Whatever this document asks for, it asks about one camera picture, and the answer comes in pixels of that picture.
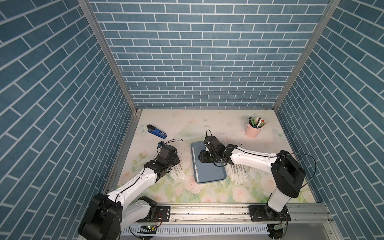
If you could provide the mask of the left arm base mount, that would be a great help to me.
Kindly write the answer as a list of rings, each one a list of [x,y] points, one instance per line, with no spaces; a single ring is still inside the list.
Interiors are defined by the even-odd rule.
[[[136,223],[168,223],[170,214],[170,206],[157,206],[156,208],[151,208],[148,215],[144,219],[137,220]]]

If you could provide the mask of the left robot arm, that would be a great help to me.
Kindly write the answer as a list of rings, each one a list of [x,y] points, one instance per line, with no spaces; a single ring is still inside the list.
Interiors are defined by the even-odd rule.
[[[157,202],[144,196],[135,199],[147,188],[164,177],[178,165],[178,151],[163,145],[155,159],[126,184],[107,194],[98,193],[90,201],[78,228],[86,240],[117,240],[124,228],[138,220],[154,218]]]

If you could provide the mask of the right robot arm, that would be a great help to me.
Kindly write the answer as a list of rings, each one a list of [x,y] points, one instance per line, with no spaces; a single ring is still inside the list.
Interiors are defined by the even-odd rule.
[[[273,176],[275,189],[265,206],[265,212],[281,213],[288,201],[299,196],[306,177],[303,167],[291,153],[281,150],[277,154],[260,153],[237,145],[225,146],[215,136],[207,136],[205,149],[199,153],[202,163],[243,165]]]

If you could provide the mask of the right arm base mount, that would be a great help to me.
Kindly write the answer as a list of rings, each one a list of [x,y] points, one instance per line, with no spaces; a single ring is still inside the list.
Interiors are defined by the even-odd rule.
[[[287,206],[284,206],[281,212],[275,212],[267,205],[250,205],[250,217],[252,222],[289,222],[290,213]]]

